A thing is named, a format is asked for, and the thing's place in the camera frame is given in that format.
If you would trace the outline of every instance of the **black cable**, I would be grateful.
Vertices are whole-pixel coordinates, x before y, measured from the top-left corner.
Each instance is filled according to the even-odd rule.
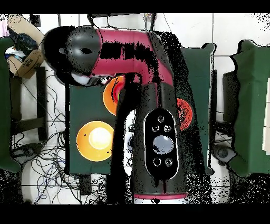
[[[169,27],[169,29],[170,29],[170,32],[172,33],[171,28],[170,28],[170,26],[169,26],[169,24],[168,24],[168,22],[167,22],[167,20],[166,20],[165,13],[163,13],[163,16],[164,16],[164,19],[165,19],[165,21],[166,21],[166,23],[167,23],[167,25],[168,25],[168,27]]]
[[[25,88],[29,91],[29,89],[28,89],[28,87],[24,84],[24,82],[22,82],[23,83],[23,85],[25,86]],[[55,113],[55,109],[56,109],[56,102],[57,102],[57,93],[55,92],[55,94],[56,94],[56,100],[54,100],[54,98],[53,98],[53,96],[51,95],[51,97],[53,98],[53,100],[54,100],[54,113]],[[53,120],[53,118],[52,118],[52,116],[49,114],[49,112],[46,110],[46,112],[48,113],[48,115],[50,116],[50,118]],[[51,187],[54,187],[54,186],[59,186],[60,187],[60,190],[62,189],[62,188],[66,188],[66,187],[63,187],[63,185],[62,185],[62,183],[64,183],[64,184],[66,184],[66,186],[68,187],[68,189],[70,189],[71,190],[71,193],[73,194],[73,196],[80,202],[80,204],[82,204],[82,201],[80,200],[80,199],[78,199],[78,197],[76,197],[75,195],[74,195],[74,193],[73,193],[73,191],[72,190],[79,190],[79,188],[78,188],[78,186],[72,186],[72,185],[70,185],[70,183],[68,182],[68,181],[66,181],[65,180],[65,173],[64,173],[64,169],[63,168],[61,168],[61,166],[59,165],[59,160],[61,161],[61,162],[65,162],[65,159],[64,158],[61,158],[59,155],[58,155],[58,153],[59,153],[59,151],[60,150],[64,150],[64,147],[65,147],[65,143],[64,143],[64,140],[63,140],[63,133],[64,133],[64,131],[62,131],[62,132],[58,132],[57,131],[57,127],[56,127],[56,125],[54,124],[54,126],[55,126],[55,129],[56,129],[56,133],[54,133],[54,134],[52,134],[49,138],[48,138],[48,140],[46,140],[44,143],[43,143],[43,147],[42,147],[42,149],[47,145],[47,143],[48,143],[48,141],[52,138],[52,137],[54,137],[55,135],[57,136],[57,146],[55,146],[55,147],[53,147],[52,149],[50,149],[49,150],[49,152],[46,152],[46,153],[44,153],[44,151],[48,151],[48,150],[42,150],[42,152],[40,153],[40,155],[38,155],[36,158],[34,158],[32,161],[31,161],[31,167],[32,167],[32,169],[36,172],[36,173],[38,173],[39,175],[40,175],[40,177],[39,177],[39,179],[38,179],[38,181],[37,181],[37,190],[38,190],[38,193],[41,193],[40,195],[39,195],[39,197],[37,197],[37,199],[36,199],[36,201],[34,202],[34,204],[37,204],[39,201],[40,201],[40,199],[44,199],[44,197],[45,197],[45,195],[44,195],[44,193],[45,193],[45,191],[47,190],[47,188],[49,187],[49,188],[51,188]],[[22,140],[23,138],[21,138],[21,139],[19,139],[18,141],[17,141],[17,143],[15,143],[15,138],[14,138],[14,146],[16,147],[16,146],[18,146],[18,143],[19,143],[19,141],[20,140]],[[42,159],[42,160],[45,160],[45,161],[51,161],[51,163],[49,163],[49,164],[47,164],[47,165],[42,165],[41,164],[41,161],[39,160],[39,159]],[[41,174],[41,173],[39,173],[37,170],[35,170],[35,168],[33,167],[33,162],[36,162],[36,164],[39,166],[39,167],[41,167],[41,170],[44,172],[44,174]],[[51,166],[51,168],[48,170],[48,171],[51,171],[50,173],[48,173],[48,171],[45,171],[44,170],[44,167],[47,167],[47,166]],[[40,180],[40,178],[43,178],[44,179],[44,182],[43,183],[45,183],[46,182],[46,185],[43,185],[43,184],[41,184],[41,185],[39,185],[38,184],[38,182],[39,182],[39,180]],[[49,186],[49,183],[51,182],[51,181],[53,181],[54,182],[54,185],[52,185],[52,186]]]

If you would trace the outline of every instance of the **green panel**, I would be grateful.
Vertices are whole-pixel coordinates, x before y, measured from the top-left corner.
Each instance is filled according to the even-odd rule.
[[[188,82],[192,89],[193,99],[196,107],[202,155],[204,157],[205,169],[207,168],[208,150],[208,105],[210,90],[210,55],[215,45],[210,43],[204,48],[182,48],[188,68]]]
[[[83,125],[100,120],[114,128],[115,116],[103,104],[105,87],[70,87],[70,173],[110,174],[111,158],[102,162],[85,159],[77,149],[76,136]]]
[[[19,163],[9,154],[11,140],[11,91],[9,85],[9,67],[5,52],[13,46],[11,38],[0,39],[0,169],[11,172],[21,170]]]
[[[240,82],[238,116],[234,124],[235,151],[229,165],[239,176],[270,173],[270,156],[262,150],[270,49],[244,41],[233,56]]]

